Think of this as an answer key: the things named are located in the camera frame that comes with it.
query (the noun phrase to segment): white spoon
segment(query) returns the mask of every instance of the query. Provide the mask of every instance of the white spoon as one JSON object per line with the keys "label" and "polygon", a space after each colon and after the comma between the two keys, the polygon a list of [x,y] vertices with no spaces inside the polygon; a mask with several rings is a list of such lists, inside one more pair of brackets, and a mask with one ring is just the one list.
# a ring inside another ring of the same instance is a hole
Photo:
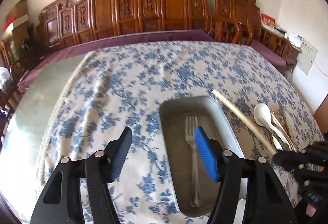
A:
{"label": "white spoon", "polygon": [[[279,138],[281,139],[281,141],[283,141],[283,143],[288,145],[289,150],[291,151],[291,145],[288,143],[287,139],[285,138],[285,136],[280,132],[280,130],[278,130],[275,126],[273,126],[273,124],[271,123],[271,112],[270,112],[270,108],[264,104],[264,103],[259,103],[255,106],[254,108],[254,120],[255,122],[262,126],[262,127],[266,127],[269,131],[273,130],[273,132],[279,136]],[[281,149],[282,147],[279,143],[279,141],[273,137],[273,144],[277,149]]]}

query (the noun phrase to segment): metal tray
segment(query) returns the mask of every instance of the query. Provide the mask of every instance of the metal tray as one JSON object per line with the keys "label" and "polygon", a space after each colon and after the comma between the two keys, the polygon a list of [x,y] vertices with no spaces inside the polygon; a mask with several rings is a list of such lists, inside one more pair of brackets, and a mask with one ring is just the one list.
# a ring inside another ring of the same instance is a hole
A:
{"label": "metal tray", "polygon": [[[198,208],[190,206],[191,149],[184,137],[186,116],[196,116],[210,139],[218,140],[224,149],[230,149],[244,158],[238,141],[217,100],[210,96],[187,97],[164,101],[159,108],[160,121],[175,192],[177,210],[190,217],[210,213],[215,205],[220,183],[215,183],[207,175],[203,162],[198,157],[200,202]],[[240,198],[246,196],[247,179],[242,179]]]}

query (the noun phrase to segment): purple cushion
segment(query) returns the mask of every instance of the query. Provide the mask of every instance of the purple cushion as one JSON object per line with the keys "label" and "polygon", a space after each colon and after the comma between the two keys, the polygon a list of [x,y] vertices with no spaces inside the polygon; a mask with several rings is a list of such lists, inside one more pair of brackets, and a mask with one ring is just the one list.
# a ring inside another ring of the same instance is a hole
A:
{"label": "purple cushion", "polygon": [[284,59],[282,59],[280,56],[278,56],[276,53],[271,51],[268,47],[266,47],[264,44],[260,43],[259,41],[253,40],[253,42],[250,44],[250,47],[252,47],[255,51],[261,54],[266,60],[268,60],[275,67],[286,66],[286,61]]}
{"label": "purple cushion", "polygon": [[78,44],[69,48],[65,48],[58,52],[52,53],[45,57],[37,67],[30,71],[25,78],[18,83],[19,89],[28,88],[35,80],[37,75],[40,74],[42,69],[52,63],[60,60],[65,60],[70,57],[86,54],[90,51],[134,44],[134,43],[146,43],[146,42],[158,42],[158,41],[215,41],[203,30],[183,30],[183,31],[162,31],[162,32],[147,32],[147,33],[134,33],[121,36],[115,36],[110,38],[99,39],[96,41],[86,42]]}

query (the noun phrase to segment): metal fork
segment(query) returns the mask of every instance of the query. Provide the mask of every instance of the metal fork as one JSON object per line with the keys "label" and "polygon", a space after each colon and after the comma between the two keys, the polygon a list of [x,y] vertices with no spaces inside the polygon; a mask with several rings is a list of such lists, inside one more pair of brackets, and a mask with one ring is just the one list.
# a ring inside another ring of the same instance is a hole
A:
{"label": "metal fork", "polygon": [[194,208],[200,206],[199,201],[199,181],[198,181],[198,160],[197,160],[197,150],[195,143],[195,128],[198,127],[197,117],[186,117],[185,122],[185,140],[186,143],[190,145],[191,148],[191,185],[193,188],[192,199],[190,205]]}

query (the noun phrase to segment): blue floral tablecloth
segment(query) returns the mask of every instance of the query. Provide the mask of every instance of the blue floral tablecloth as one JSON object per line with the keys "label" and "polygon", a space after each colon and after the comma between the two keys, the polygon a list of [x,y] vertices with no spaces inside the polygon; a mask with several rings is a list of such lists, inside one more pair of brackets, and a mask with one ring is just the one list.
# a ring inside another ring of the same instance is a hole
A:
{"label": "blue floral tablecloth", "polygon": [[[251,116],[266,103],[279,116],[283,105],[299,149],[322,140],[305,103],[285,78],[252,48],[217,42],[154,42],[94,51],[82,61],[64,88],[38,160],[39,190],[63,156],[87,158],[132,129],[132,146],[120,177],[109,192],[121,223],[206,223],[190,218],[174,204],[158,109],[167,99],[211,95],[220,90]],[[270,158],[266,148],[225,106],[223,111],[246,158]],[[295,205],[297,184],[280,167],[274,169]],[[87,223],[92,223],[81,182]]]}

